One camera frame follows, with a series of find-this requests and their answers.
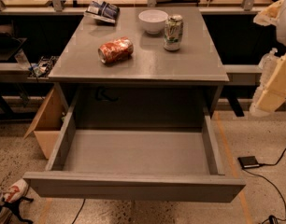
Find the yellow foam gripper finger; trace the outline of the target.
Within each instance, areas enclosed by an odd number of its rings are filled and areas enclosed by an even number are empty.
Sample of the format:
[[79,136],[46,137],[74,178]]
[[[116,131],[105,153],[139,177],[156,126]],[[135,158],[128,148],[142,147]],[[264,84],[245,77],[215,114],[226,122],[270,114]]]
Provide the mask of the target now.
[[271,77],[256,89],[250,113],[254,117],[264,117],[275,112],[286,100],[286,55],[277,59]]
[[253,22],[262,26],[277,26],[283,20],[283,3],[284,0],[278,0],[277,2],[274,2],[270,6],[266,7],[253,18]]

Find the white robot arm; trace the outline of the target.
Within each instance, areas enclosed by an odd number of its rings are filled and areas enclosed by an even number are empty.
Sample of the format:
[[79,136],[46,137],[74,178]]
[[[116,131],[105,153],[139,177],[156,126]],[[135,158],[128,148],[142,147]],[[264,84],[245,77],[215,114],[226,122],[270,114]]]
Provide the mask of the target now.
[[[286,47],[286,0],[278,0],[259,12],[253,22],[259,25],[274,25],[277,41]],[[264,117],[275,112],[286,100],[286,53],[277,57],[276,49],[266,53],[258,64],[262,70],[260,85],[250,105],[250,113]]]

